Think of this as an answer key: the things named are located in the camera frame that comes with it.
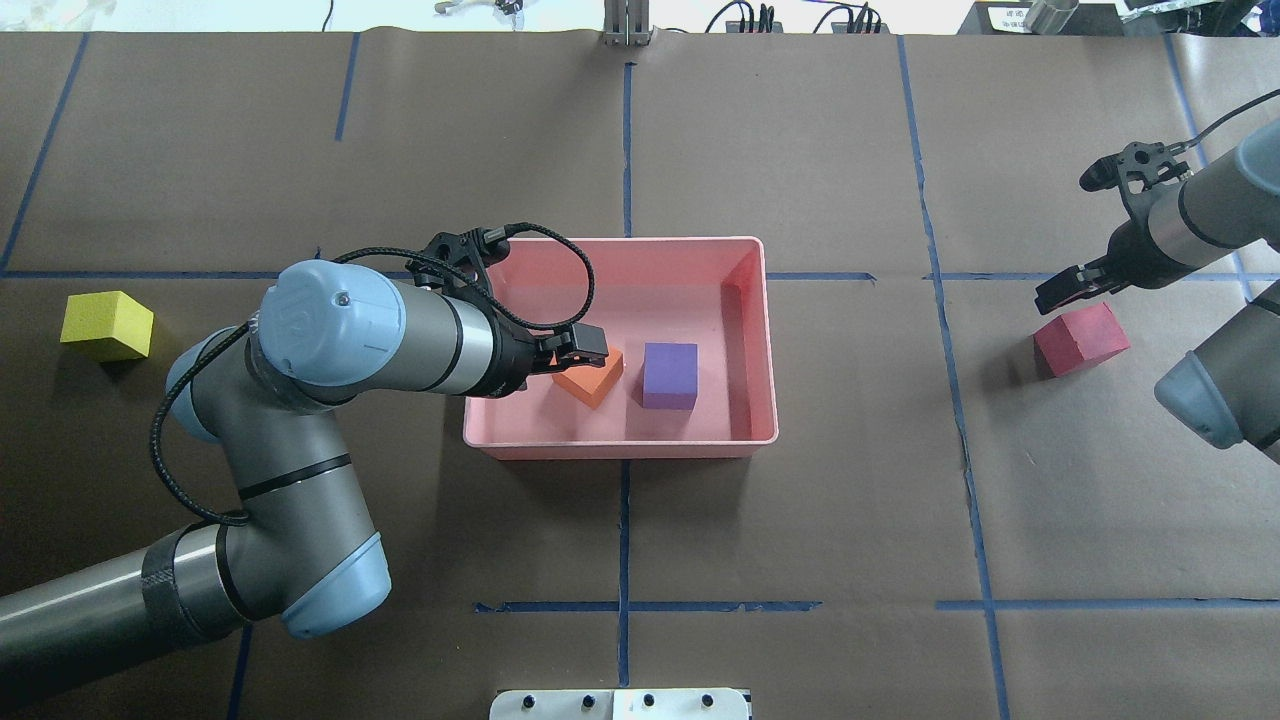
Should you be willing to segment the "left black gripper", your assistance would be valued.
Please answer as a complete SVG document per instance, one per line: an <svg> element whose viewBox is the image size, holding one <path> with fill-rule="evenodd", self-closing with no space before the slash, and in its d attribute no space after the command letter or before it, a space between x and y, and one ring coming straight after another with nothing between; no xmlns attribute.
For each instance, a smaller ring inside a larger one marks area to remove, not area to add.
<svg viewBox="0 0 1280 720"><path fill-rule="evenodd" d="M518 325L499 325L490 363L490 397L503 398L527 388L529 377L564 373L576 366L603 368L609 357L605 331L570 324L535 337Z"/></svg>

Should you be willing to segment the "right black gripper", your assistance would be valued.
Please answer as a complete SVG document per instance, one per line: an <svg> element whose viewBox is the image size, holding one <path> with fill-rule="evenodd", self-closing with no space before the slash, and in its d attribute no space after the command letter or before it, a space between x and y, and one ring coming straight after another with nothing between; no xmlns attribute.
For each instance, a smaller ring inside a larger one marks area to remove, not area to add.
<svg viewBox="0 0 1280 720"><path fill-rule="evenodd" d="M1149 237L1147 228L1125 222L1108 240L1102 263L1073 265L1036 287L1036 309L1042 316L1101 293L1129 287L1160 290L1181 278L1175 263Z"/></svg>

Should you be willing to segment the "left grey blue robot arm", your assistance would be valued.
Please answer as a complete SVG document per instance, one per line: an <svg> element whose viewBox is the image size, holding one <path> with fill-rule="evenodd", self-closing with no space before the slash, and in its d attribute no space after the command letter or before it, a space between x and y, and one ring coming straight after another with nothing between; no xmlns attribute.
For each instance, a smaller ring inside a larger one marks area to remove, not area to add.
<svg viewBox="0 0 1280 720"><path fill-rule="evenodd" d="M4 712L264 619L307 639L364 618L390 573L335 410L374 389L502 398L605 363L602 328L515 315L480 260L362 255L404 258L413 283L358 252L296 263L246 323L174 363L148 452L198 521L5 596Z"/></svg>

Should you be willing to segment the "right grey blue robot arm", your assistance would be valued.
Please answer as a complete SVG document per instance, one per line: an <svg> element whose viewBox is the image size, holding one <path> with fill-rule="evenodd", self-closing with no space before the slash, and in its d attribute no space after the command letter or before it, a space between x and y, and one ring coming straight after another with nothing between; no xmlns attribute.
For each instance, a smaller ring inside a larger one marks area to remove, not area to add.
<svg viewBox="0 0 1280 720"><path fill-rule="evenodd" d="M1204 278L1204 269L1253 243L1277 246L1279 127L1252 131L1199 170L1183 145L1133 142L1101 158L1080 179L1088 192L1116 190L1126 219L1103 254L1070 265L1036 291L1046 315L1128 288L1156 291ZM1155 384L1158 404L1215 448L1249 445L1277 457L1277 286L1252 293L1229 277L1242 305Z"/></svg>

